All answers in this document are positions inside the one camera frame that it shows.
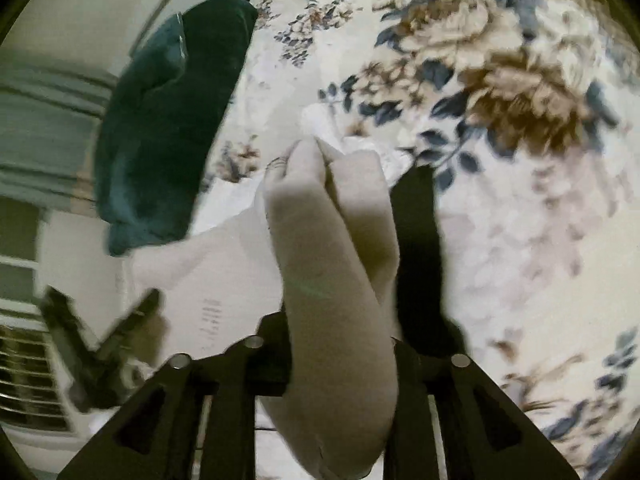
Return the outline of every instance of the floral bedspread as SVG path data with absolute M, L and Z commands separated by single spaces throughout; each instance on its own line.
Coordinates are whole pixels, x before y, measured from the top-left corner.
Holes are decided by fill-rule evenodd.
M 640 417 L 640 309 L 540 295 L 580 279 L 585 243 L 638 195 L 638 54 L 577 0 L 258 9 L 207 181 L 251 178 L 318 102 L 350 146 L 435 168 L 449 315 L 476 362 L 598 478 Z M 258 459 L 260 471 L 287 476 Z

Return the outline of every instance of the dark green pillow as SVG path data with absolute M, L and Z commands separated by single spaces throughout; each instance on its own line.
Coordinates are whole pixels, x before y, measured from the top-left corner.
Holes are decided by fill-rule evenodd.
M 94 169 L 113 256 L 186 235 L 256 19 L 249 0 L 206 0 L 168 19 L 120 78 Z

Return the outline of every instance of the metal bolt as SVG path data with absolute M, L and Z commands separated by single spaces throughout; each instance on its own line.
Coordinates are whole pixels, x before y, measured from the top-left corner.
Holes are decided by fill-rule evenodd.
M 264 339 L 259 335 L 251 335 L 244 340 L 244 346 L 247 348 L 260 348 L 264 344 Z
M 176 354 L 169 359 L 171 368 L 175 368 L 176 370 L 188 366 L 189 363 L 191 363 L 191 358 L 187 354 Z
M 471 359 L 464 354 L 455 354 L 451 357 L 451 363 L 456 368 L 466 368 L 471 364 Z

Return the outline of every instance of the black metal frame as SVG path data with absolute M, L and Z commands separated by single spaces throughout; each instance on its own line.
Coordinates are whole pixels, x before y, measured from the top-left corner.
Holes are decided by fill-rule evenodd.
M 440 421 L 449 480 L 578 478 L 468 356 L 430 358 L 401 342 L 396 342 L 395 352 L 399 399 L 385 453 L 385 480 L 441 478 L 434 416 Z M 190 479 L 204 397 L 212 396 L 200 478 L 252 480 L 255 396 L 281 396 L 290 363 L 283 312 L 264 317 L 257 335 L 223 354 L 197 361 L 176 354 L 76 454 L 58 479 Z M 432 412 L 429 396 L 437 413 Z M 3 434 L 0 460 L 0 470 L 10 473 L 7 478 L 33 480 Z

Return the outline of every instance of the blue leaf pattern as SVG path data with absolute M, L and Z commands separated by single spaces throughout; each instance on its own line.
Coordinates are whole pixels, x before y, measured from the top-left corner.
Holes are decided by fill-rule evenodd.
M 441 130 L 426 130 L 418 135 L 433 146 L 444 146 L 449 143 Z
M 479 139 L 485 133 L 486 128 L 484 126 L 474 126 L 473 124 L 468 124 L 465 120 L 456 124 L 456 136 L 460 140 L 467 140 L 472 137 Z
M 544 0 L 495 0 L 499 7 L 513 9 L 518 15 L 525 43 L 538 35 L 539 23 L 536 7 L 543 6 Z
M 438 162 L 443 156 L 444 153 L 442 153 L 441 151 L 429 148 L 426 150 L 422 150 L 418 154 L 417 160 L 419 162 L 430 164 L 432 162 Z
M 458 161 L 460 163 L 460 167 L 467 173 L 478 173 L 481 171 L 480 162 L 478 162 L 475 155 L 469 152 L 460 152 L 458 155 Z
M 353 91 L 353 85 L 355 85 L 357 82 L 358 82 L 358 78 L 356 77 L 356 75 L 355 74 L 350 75 L 340 85 L 340 90 L 342 90 L 343 92 L 346 92 L 346 93 L 351 92 L 351 91 Z
M 382 103 L 375 113 L 374 122 L 376 126 L 382 126 L 400 117 L 402 114 L 402 110 L 398 109 L 400 103 L 400 101 L 386 101 Z
M 587 401 L 582 400 L 576 404 L 571 412 L 571 415 L 566 416 L 558 420 L 554 425 L 549 426 L 542 430 L 542 433 L 550 440 L 559 440 L 569 433 L 580 422 L 582 412 L 587 406 Z
M 371 103 L 362 102 L 358 106 L 358 111 L 362 116 L 372 117 L 378 111 L 378 107 L 376 105 L 372 105 Z
M 589 147 L 597 153 L 602 153 L 604 150 L 604 145 L 602 143 L 602 139 L 600 138 L 600 134 L 598 132 L 597 121 L 594 121 L 594 120 L 584 121 L 582 123 L 582 127 L 584 128 L 584 132 L 587 134 Z
M 453 76 L 453 69 L 440 60 L 428 59 L 421 65 L 418 76 L 424 81 L 431 82 L 436 90 L 442 90 Z
M 497 136 L 493 130 L 489 130 L 486 133 L 486 141 L 489 144 L 492 152 L 498 158 L 505 158 L 507 160 L 513 160 L 516 151 L 510 150 L 509 148 L 505 148 L 500 145 L 500 142 L 497 139 Z
M 351 106 L 353 105 L 353 99 L 350 95 L 345 96 L 344 101 L 342 101 L 342 106 L 344 107 L 344 111 L 346 113 L 351 112 Z
M 451 187 L 456 177 L 456 173 L 452 167 L 445 168 L 434 177 L 436 188 L 439 192 L 444 193 Z
M 402 18 L 403 16 L 404 16 L 403 9 L 390 10 L 389 12 L 386 12 L 385 14 L 382 15 L 382 18 L 380 18 L 380 21 L 384 22 L 385 20 L 394 20 L 396 18 Z
M 597 425 L 611 418 L 617 413 L 624 398 L 622 391 L 626 387 L 628 369 L 635 364 L 635 339 L 638 328 L 634 327 L 618 335 L 615 351 L 606 356 L 603 366 L 609 370 L 607 374 L 597 378 L 594 386 L 596 396 L 575 404 L 571 412 L 559 418 L 555 423 L 542 430 L 543 434 L 552 442 L 569 442 L 575 446 L 589 446 L 591 440 L 600 441 L 593 446 L 588 458 L 580 467 L 584 473 L 583 480 L 596 480 L 613 463 L 626 441 L 629 439 L 635 420 L 631 420 L 629 428 L 617 430 L 611 434 L 602 431 L 604 426 L 597 429 Z
M 431 109 L 431 117 L 445 119 L 447 117 L 462 117 L 466 111 L 466 102 L 469 94 L 465 91 L 458 92 L 451 97 L 444 97 Z
M 375 46 L 380 46 L 383 44 L 391 45 L 398 38 L 398 34 L 396 33 L 395 27 L 389 27 L 380 32 L 378 34 L 378 38 L 376 39 Z
M 591 108 L 591 110 L 597 115 L 598 118 L 604 121 L 609 127 L 613 128 L 618 125 L 618 117 L 609 109 L 604 102 L 604 96 L 602 95 L 602 85 L 599 81 L 594 80 L 587 89 L 587 93 L 584 95 L 584 99 Z

